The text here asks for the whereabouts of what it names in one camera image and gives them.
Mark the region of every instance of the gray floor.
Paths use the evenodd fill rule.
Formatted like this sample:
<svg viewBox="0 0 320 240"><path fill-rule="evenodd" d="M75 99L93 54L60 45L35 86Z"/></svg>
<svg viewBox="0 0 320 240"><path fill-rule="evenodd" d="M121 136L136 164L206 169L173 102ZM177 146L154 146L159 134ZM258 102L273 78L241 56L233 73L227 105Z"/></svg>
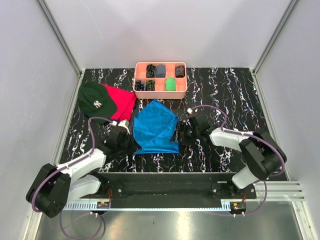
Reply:
<svg viewBox="0 0 320 240"><path fill-rule="evenodd" d="M249 210L258 206L248 203ZM70 224L83 211L64 211L62 223L73 238L91 237L99 220L87 215ZM302 240L290 203L267 202L255 215L216 216L209 212L107 212L101 240ZM59 218L42 217L37 240L67 239L59 227Z"/></svg>

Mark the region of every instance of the orange divided tray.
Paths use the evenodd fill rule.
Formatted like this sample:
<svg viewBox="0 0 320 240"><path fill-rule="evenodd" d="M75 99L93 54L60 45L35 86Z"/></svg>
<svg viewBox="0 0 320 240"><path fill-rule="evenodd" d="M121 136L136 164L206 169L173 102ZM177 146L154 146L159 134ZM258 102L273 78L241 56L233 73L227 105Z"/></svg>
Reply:
<svg viewBox="0 0 320 240"><path fill-rule="evenodd" d="M147 77L147 65L154 64L157 67L160 64L165 65L165 77ZM184 77L176 77L176 67L184 66ZM176 82L176 91L166 91L165 81L173 77ZM146 81L155 81L155 91L136 91L136 81L141 80L143 84ZM135 66L135 75L133 82L133 91L138 99L183 99L187 91L187 67L184 62L138 62Z"/></svg>

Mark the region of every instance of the cap brim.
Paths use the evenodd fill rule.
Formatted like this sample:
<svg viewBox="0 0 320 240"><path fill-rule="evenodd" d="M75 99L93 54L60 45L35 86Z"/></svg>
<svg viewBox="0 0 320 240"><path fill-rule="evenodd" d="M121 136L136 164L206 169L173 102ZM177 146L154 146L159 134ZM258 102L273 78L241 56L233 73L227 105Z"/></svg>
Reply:
<svg viewBox="0 0 320 240"><path fill-rule="evenodd" d="M101 117L105 119L110 119L118 110L116 103L109 97L107 103L104 104L99 110L97 110L94 115L88 115L89 117ZM97 124L104 124L107 120L103 119L93 119Z"/></svg>

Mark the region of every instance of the white wall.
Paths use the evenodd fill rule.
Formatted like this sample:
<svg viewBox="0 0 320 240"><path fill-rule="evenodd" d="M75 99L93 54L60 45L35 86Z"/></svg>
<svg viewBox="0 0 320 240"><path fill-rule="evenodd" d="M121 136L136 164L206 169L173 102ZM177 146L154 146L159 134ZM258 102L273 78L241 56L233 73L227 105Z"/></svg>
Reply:
<svg viewBox="0 0 320 240"><path fill-rule="evenodd" d="M300 1L258 72L290 177L320 236L320 3Z"/></svg>
<svg viewBox="0 0 320 240"><path fill-rule="evenodd" d="M46 0L79 66L251 67L290 0Z"/></svg>
<svg viewBox="0 0 320 240"><path fill-rule="evenodd" d="M35 0L0 1L0 33L0 238L20 240L77 78Z"/></svg>

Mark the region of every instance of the new york yankees logo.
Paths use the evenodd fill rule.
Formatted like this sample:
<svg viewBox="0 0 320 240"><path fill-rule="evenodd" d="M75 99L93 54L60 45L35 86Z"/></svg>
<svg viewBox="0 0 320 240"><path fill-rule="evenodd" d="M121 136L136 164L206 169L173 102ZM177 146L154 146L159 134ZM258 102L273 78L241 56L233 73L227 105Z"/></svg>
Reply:
<svg viewBox="0 0 320 240"><path fill-rule="evenodd" d="M98 109L101 107L101 103L97 100L93 103L93 105Z"/></svg>

